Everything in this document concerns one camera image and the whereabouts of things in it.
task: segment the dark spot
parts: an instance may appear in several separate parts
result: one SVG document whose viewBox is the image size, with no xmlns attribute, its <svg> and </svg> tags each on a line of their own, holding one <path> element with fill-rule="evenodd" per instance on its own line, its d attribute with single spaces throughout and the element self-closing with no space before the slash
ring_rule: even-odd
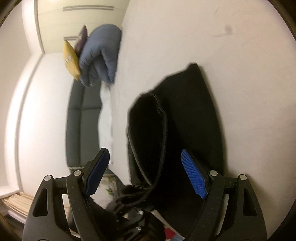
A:
<svg viewBox="0 0 296 241">
<path fill-rule="evenodd" d="M 226 33 L 226 35 L 232 34 L 232 27 L 230 25 L 225 26 L 225 33 Z"/>
</svg>

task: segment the cream cabinet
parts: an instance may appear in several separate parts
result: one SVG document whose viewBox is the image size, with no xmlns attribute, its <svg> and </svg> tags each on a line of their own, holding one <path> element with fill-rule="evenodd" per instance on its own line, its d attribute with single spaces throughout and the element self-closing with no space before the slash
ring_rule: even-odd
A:
<svg viewBox="0 0 296 241">
<path fill-rule="evenodd" d="M 106 23 L 121 27 L 128 3 L 129 0 L 38 0 L 44 51 L 61 52 L 64 39 L 74 45 L 84 24 L 88 34 Z"/>
</svg>

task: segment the silver screw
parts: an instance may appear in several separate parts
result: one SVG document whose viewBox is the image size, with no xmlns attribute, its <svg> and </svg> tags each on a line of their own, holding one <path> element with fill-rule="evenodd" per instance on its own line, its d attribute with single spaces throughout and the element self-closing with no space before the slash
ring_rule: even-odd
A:
<svg viewBox="0 0 296 241">
<path fill-rule="evenodd" d="M 74 176 L 80 176 L 81 175 L 81 171 L 80 170 L 77 170 L 73 174 L 74 174 Z"/>
<path fill-rule="evenodd" d="M 215 176 L 218 175 L 218 172 L 215 171 L 215 170 L 211 170 L 211 171 L 210 171 L 210 175 L 213 176 L 213 177 L 215 177 Z"/>
<path fill-rule="evenodd" d="M 49 181 L 51 178 L 52 178 L 51 175 L 47 175 L 47 176 L 44 178 L 44 181 Z"/>
<path fill-rule="evenodd" d="M 244 174 L 240 175 L 239 177 L 240 177 L 240 179 L 243 180 L 243 181 L 245 181 L 245 180 L 247 179 L 247 176 L 244 175 Z"/>
</svg>

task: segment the red object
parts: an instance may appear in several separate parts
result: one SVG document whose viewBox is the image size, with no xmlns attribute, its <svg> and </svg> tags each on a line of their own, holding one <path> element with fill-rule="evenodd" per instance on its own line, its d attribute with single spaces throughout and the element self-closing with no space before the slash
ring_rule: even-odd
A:
<svg viewBox="0 0 296 241">
<path fill-rule="evenodd" d="M 165 229 L 165 239 L 172 239 L 175 236 L 175 232 L 170 229 Z"/>
</svg>

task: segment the black garment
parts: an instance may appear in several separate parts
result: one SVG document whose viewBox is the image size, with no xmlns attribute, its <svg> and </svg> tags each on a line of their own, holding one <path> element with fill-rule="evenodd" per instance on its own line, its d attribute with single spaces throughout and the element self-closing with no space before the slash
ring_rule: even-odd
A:
<svg viewBox="0 0 296 241">
<path fill-rule="evenodd" d="M 122 204 L 152 205 L 181 235 L 196 221 L 203 200 L 181 163 L 187 149 L 208 170 L 223 174 L 217 114 L 197 64 L 167 77 L 131 108 L 128 126 L 132 185 Z"/>
</svg>

